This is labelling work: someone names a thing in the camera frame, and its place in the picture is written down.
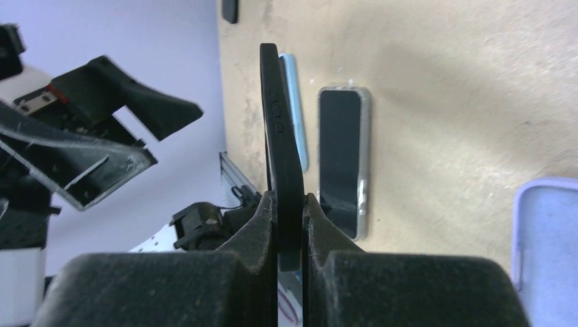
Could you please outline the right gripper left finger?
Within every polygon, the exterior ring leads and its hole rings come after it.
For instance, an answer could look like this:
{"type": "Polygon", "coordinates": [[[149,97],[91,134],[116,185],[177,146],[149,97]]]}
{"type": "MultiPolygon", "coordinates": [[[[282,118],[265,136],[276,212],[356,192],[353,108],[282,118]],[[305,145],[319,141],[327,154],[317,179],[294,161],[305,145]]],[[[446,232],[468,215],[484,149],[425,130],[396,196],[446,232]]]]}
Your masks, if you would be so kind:
{"type": "Polygon", "coordinates": [[[263,194],[214,251],[92,253],[52,280],[34,326],[276,326],[277,268],[263,194]]]}

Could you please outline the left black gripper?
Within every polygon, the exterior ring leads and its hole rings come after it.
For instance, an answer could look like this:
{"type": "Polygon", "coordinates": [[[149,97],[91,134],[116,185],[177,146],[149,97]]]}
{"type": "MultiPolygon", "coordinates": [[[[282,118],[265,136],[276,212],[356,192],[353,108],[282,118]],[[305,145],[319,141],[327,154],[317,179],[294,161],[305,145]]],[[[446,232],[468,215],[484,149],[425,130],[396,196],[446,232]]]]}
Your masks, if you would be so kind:
{"type": "Polygon", "coordinates": [[[1,248],[42,249],[60,195],[80,211],[157,163],[114,113],[127,107],[163,140],[200,119],[194,102],[152,89],[107,56],[1,102],[1,248]]]}

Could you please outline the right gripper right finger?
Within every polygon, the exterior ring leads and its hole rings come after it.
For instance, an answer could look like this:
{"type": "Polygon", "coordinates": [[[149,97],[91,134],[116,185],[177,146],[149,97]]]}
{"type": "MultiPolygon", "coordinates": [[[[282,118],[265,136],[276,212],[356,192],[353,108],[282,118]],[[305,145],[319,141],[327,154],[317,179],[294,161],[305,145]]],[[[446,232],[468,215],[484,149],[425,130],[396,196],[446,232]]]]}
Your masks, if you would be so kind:
{"type": "Polygon", "coordinates": [[[306,326],[528,326],[502,267],[480,257],[368,253],[307,195],[306,326]]]}

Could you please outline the black phone case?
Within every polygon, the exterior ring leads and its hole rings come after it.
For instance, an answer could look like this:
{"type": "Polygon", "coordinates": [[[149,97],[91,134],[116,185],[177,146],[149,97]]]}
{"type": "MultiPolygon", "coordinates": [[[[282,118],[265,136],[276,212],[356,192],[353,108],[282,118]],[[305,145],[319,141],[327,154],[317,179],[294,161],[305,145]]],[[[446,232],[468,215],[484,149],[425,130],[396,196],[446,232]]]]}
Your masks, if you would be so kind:
{"type": "Polygon", "coordinates": [[[301,267],[304,207],[303,172],[294,139],[277,46],[260,45],[260,80],[265,134],[269,141],[277,217],[278,266],[282,272],[301,267]]]}

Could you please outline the black phone purple edge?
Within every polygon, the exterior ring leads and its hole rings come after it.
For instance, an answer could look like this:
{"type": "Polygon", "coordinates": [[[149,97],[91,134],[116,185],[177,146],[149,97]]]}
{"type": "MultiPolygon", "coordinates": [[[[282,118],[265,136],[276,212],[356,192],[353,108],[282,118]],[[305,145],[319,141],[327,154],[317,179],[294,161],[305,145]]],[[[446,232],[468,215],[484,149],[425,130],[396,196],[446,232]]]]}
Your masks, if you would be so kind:
{"type": "Polygon", "coordinates": [[[274,180],[271,175],[271,158],[269,154],[269,141],[267,134],[265,134],[265,155],[266,155],[266,170],[267,170],[267,190],[272,191],[274,187],[274,180]]]}

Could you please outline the clear magsafe phone case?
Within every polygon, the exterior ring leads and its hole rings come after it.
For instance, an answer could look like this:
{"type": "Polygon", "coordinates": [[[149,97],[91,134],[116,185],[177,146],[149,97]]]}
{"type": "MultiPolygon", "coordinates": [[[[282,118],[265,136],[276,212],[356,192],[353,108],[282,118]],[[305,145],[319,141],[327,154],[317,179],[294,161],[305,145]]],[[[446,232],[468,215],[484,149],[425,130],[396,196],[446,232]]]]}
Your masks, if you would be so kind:
{"type": "MultiPolygon", "coordinates": [[[[357,190],[357,209],[358,209],[358,236],[350,238],[352,240],[361,240],[367,235],[368,224],[368,204],[369,204],[369,175],[370,175],[370,151],[371,151],[371,107],[372,99],[368,89],[364,87],[325,87],[325,89],[351,90],[356,91],[361,98],[361,128],[359,142],[359,176],[357,190]]],[[[318,136],[319,136],[319,117],[320,117],[320,92],[318,94],[318,136]]],[[[318,165],[320,151],[318,144],[318,165]]],[[[319,167],[319,191],[320,200],[320,167],[319,167]]]]}

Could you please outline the light blue phone case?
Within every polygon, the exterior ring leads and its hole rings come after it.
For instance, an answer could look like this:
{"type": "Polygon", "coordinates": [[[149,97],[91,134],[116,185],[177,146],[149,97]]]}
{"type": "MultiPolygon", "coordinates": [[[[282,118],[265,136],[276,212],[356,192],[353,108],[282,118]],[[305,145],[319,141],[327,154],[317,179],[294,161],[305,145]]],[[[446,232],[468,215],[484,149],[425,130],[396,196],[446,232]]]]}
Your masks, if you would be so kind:
{"type": "Polygon", "coordinates": [[[284,87],[291,113],[294,139],[299,154],[301,169],[303,172],[306,172],[309,168],[309,156],[296,60],[293,54],[281,53],[279,55],[279,62],[284,73],[284,87]]]}

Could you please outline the lavender phone case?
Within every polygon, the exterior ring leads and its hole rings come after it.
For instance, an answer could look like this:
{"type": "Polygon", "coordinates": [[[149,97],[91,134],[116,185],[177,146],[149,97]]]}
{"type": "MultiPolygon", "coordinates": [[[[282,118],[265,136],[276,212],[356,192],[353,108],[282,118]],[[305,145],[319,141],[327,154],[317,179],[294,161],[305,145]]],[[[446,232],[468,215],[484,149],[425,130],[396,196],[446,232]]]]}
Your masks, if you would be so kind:
{"type": "Polygon", "coordinates": [[[532,326],[577,325],[577,179],[538,178],[517,190],[511,279],[532,326]]]}

